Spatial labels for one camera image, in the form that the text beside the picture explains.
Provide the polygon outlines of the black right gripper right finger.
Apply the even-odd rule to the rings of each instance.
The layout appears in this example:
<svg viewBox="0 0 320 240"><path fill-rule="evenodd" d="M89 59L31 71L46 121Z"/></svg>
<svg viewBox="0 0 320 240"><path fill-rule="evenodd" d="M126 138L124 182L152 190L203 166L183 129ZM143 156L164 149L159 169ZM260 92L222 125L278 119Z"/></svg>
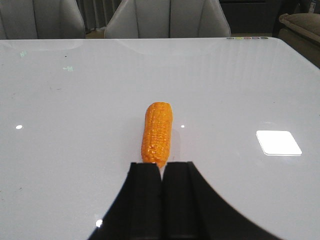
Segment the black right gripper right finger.
<svg viewBox="0 0 320 240"><path fill-rule="evenodd" d="M193 162L170 162L162 179L166 240L276 240L227 203Z"/></svg>

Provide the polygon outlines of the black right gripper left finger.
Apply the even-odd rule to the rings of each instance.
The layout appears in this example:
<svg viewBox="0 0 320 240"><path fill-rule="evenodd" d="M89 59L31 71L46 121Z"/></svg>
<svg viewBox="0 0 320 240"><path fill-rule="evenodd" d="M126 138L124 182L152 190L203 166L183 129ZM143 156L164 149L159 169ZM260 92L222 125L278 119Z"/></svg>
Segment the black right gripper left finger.
<svg viewBox="0 0 320 240"><path fill-rule="evenodd" d="M155 163L134 163L90 240L160 240L162 180Z"/></svg>

